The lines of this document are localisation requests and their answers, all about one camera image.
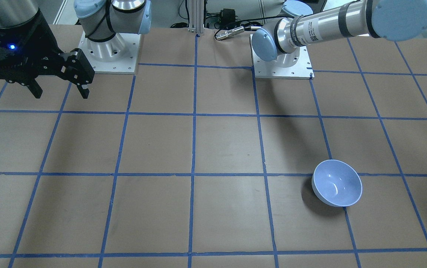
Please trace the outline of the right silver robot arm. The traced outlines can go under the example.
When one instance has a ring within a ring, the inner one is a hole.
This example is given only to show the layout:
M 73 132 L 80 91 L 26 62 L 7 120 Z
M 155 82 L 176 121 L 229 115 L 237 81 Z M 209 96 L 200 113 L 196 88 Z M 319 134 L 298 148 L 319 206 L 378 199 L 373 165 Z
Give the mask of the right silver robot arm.
M 89 62 L 112 61 L 126 54 L 121 34 L 147 34 L 152 19 L 149 0 L 76 0 L 75 13 L 87 48 L 64 52 L 34 0 L 0 0 L 0 79 L 27 87 L 39 99 L 40 75 L 54 75 L 75 84 L 89 96 L 95 70 Z

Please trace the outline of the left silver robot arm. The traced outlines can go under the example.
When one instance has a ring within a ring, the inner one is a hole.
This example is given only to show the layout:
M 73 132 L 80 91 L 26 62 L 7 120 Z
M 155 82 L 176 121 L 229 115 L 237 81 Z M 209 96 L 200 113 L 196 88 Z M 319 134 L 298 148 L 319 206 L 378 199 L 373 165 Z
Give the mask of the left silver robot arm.
M 252 54 L 272 62 L 298 48 L 368 34 L 407 41 L 427 29 L 427 0 L 355 0 L 310 14 L 306 4 L 287 0 L 273 21 L 251 36 Z

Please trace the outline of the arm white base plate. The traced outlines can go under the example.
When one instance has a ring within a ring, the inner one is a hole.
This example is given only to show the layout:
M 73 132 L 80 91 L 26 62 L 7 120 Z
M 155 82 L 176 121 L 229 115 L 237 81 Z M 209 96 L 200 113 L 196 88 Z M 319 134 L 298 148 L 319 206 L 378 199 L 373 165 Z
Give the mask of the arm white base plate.
M 260 79 L 313 79 L 315 77 L 307 48 L 297 48 L 273 61 L 263 61 L 252 50 L 254 73 Z
M 83 32 L 79 49 L 83 51 L 96 74 L 134 75 L 137 71 L 142 35 L 117 33 L 106 42 L 94 42 Z

